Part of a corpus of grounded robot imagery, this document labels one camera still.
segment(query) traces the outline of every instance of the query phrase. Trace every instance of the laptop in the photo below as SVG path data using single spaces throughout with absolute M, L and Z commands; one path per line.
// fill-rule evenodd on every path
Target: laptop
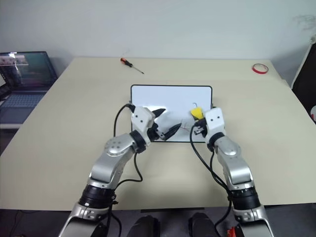
M 0 53 L 0 75 L 10 91 L 0 105 L 0 124 L 22 124 L 57 80 L 44 51 Z

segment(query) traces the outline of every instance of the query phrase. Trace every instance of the table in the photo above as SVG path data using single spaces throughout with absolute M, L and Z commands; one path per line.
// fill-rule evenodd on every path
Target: table
M 242 149 L 261 203 L 316 201 L 316 126 L 270 61 L 76 58 L 33 110 L 0 157 L 0 207 L 71 210 L 112 137 L 132 84 L 211 85 L 229 137 Z M 269 72 L 251 70 L 264 63 Z M 117 134 L 130 132 L 129 112 Z M 205 144 L 196 147 L 208 162 Z M 117 190 L 115 209 L 226 206 L 225 191 L 188 143 L 153 143 L 137 158 L 143 183 Z M 222 168 L 214 160 L 215 171 Z M 122 178 L 137 178 L 132 159 Z

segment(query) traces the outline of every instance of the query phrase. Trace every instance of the tape roll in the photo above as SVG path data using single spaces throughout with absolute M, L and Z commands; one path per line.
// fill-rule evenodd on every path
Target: tape roll
M 258 74 L 266 74 L 269 71 L 269 68 L 261 63 L 256 63 L 252 65 L 252 70 Z

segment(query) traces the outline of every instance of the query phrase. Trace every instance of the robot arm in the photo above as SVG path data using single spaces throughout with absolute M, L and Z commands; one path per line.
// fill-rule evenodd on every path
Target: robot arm
M 274 237 L 264 206 L 260 203 L 249 166 L 241 156 L 240 146 L 226 136 L 223 113 L 214 108 L 196 122 L 195 134 L 205 136 L 207 147 L 215 151 L 223 167 L 229 200 L 239 225 L 237 237 Z
M 131 104 L 128 107 L 133 112 L 131 121 L 135 130 L 114 137 L 106 143 L 103 153 L 92 167 L 81 198 L 75 203 L 59 237 L 107 236 L 112 205 L 116 203 L 115 189 L 125 164 L 133 154 L 143 152 L 152 141 L 158 138 L 167 140 L 181 126 L 177 124 L 163 133 L 154 120 L 165 109 L 151 112 L 147 108 Z

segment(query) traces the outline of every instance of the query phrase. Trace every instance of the black cable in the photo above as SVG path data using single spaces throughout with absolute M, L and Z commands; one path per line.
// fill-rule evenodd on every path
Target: black cable
M 231 209 L 232 209 L 232 201 L 229 201 L 229 205 L 228 205 L 228 208 L 227 208 L 226 213 L 225 213 L 224 216 L 223 216 L 221 219 L 219 219 L 219 220 L 215 223 L 215 225 L 214 225 L 214 227 L 215 227 L 215 232 L 216 232 L 216 234 L 217 234 L 219 237 L 221 237 L 221 235 L 220 235 L 219 232 L 217 231 L 217 226 L 218 226 L 220 223 L 222 223 L 222 222 L 227 218 L 227 216 L 228 216 L 229 213 L 231 212 Z
M 117 121 L 118 121 L 118 118 L 119 118 L 119 115 L 120 113 L 122 112 L 122 110 L 124 108 L 128 108 L 130 106 L 130 104 L 125 104 L 122 108 L 120 108 L 120 110 L 118 111 L 116 117 L 115 117 L 115 120 L 114 120 L 114 128 L 113 128 L 113 137 L 116 136 L 116 133 L 117 133 Z
M 107 219 L 108 232 L 106 233 L 106 235 L 108 235 L 108 233 L 109 233 L 110 223 L 111 223 L 111 216 L 112 216 L 112 205 L 109 207 L 109 211 L 108 211 L 108 219 Z
M 114 136 L 114 137 L 116 136 L 117 121 L 118 121 L 119 115 L 120 115 L 120 113 L 122 112 L 122 110 L 123 110 L 124 108 L 129 108 L 129 106 L 130 106 L 130 104 L 125 104 L 122 108 L 120 108 L 120 110 L 118 111 L 118 113 L 117 113 L 117 115 L 116 115 L 116 117 L 115 117 L 115 120 L 114 120 L 114 128 L 113 128 L 113 136 Z M 127 182 L 127 181 L 131 181 L 131 182 L 142 182 L 142 181 L 143 181 L 143 176 L 142 176 L 142 174 L 140 173 L 140 171 L 139 171 L 139 169 L 138 169 L 138 166 L 137 166 L 137 163 L 136 163 L 136 157 L 137 157 L 137 153 L 135 153 L 135 155 L 134 155 L 134 166 L 135 166 L 136 172 L 137 172 L 137 174 L 139 175 L 139 178 L 140 178 L 140 179 L 139 179 L 139 180 L 137 180 L 137 179 L 124 179 L 124 180 L 122 180 L 122 181 L 120 181 L 120 182 L 118 183 L 118 185 L 117 185 L 117 187 L 115 188 L 115 190 L 116 190 L 122 183 L 125 183 L 125 182 Z M 112 211 L 111 211 L 111 216 L 118 222 L 118 226 L 119 226 L 118 237 L 120 237 L 120 235 L 121 235 L 121 233 L 122 233 L 122 223 L 121 223 L 121 221 L 119 220 L 119 218 L 113 214 Z
M 113 214 L 113 212 L 112 212 L 112 217 L 114 218 L 114 220 L 116 220 L 118 222 L 118 228 L 119 228 L 118 237 L 120 237 L 120 235 L 122 234 L 122 223 L 119 220 L 119 218 Z
M 13 223 L 13 226 L 12 226 L 11 231 L 10 231 L 10 233 L 9 233 L 9 237 L 12 236 L 12 234 L 13 234 L 14 231 L 15 231 L 15 228 L 17 227 L 16 218 L 17 218 L 18 214 L 19 214 L 19 210 L 17 210 L 16 213 L 15 213 L 15 216 L 14 216 L 14 223 Z
M 222 186 L 228 195 L 230 195 L 230 190 L 228 189 L 227 185 L 224 183 L 224 181 L 214 172 L 213 170 L 213 158 L 214 158 L 214 155 L 215 155 L 215 152 L 212 151 L 212 156 L 211 156 L 211 159 L 210 159 L 210 164 L 209 166 L 207 165 L 207 163 L 204 161 L 204 159 L 201 157 L 201 155 L 198 153 L 197 149 L 195 148 L 194 146 L 194 143 L 193 143 L 193 140 L 192 140 L 192 133 L 193 133 L 193 129 L 194 129 L 194 126 L 192 126 L 191 128 L 191 131 L 190 131 L 190 144 L 193 148 L 193 151 L 195 152 L 195 154 L 197 155 L 197 157 L 201 160 L 201 162 L 204 164 L 204 166 L 211 172 L 212 174 L 212 177 L 213 179 L 216 181 L 216 183 L 218 183 L 220 186 Z M 223 217 L 221 219 L 219 219 L 215 225 L 214 225 L 214 228 L 215 228 L 215 232 L 216 234 L 218 235 L 218 237 L 221 237 L 221 235 L 219 234 L 219 232 L 217 231 L 217 226 L 222 223 L 226 218 L 227 216 L 229 215 L 230 211 L 232 209 L 232 201 L 229 201 L 229 205 L 228 205 L 228 208 L 227 208 L 227 211 L 225 212 L 225 214 L 223 215 Z
M 201 157 L 201 155 L 198 153 L 196 147 L 194 146 L 193 140 L 192 140 L 192 133 L 193 133 L 193 129 L 194 126 L 192 126 L 191 131 L 190 131 L 190 144 L 192 146 L 193 151 L 195 152 L 195 154 L 197 155 L 197 157 L 200 159 L 200 161 L 204 164 L 204 166 L 208 169 L 208 171 L 211 172 L 212 177 L 215 179 L 216 183 L 218 183 L 220 186 L 222 186 L 227 193 L 229 193 L 229 189 L 227 187 L 227 185 L 225 184 L 225 182 L 213 171 L 213 169 L 211 167 L 209 167 L 207 165 L 207 163 L 204 161 L 204 159 Z
M 140 173 L 140 171 L 139 171 L 139 169 L 138 169 L 138 166 L 137 166 L 137 163 L 136 163 L 136 157 L 137 157 L 137 153 L 135 153 L 135 155 L 134 155 L 134 166 L 135 166 L 136 172 L 137 172 L 137 174 L 139 175 L 139 178 L 140 178 L 140 179 L 139 179 L 139 180 L 137 180 L 137 179 L 124 179 L 124 180 L 122 180 L 122 181 L 120 181 L 120 182 L 118 183 L 116 189 L 118 188 L 119 185 L 121 185 L 122 183 L 125 183 L 125 182 L 127 182 L 127 181 L 138 182 L 138 183 L 143 181 L 143 176 L 142 176 L 142 174 Z

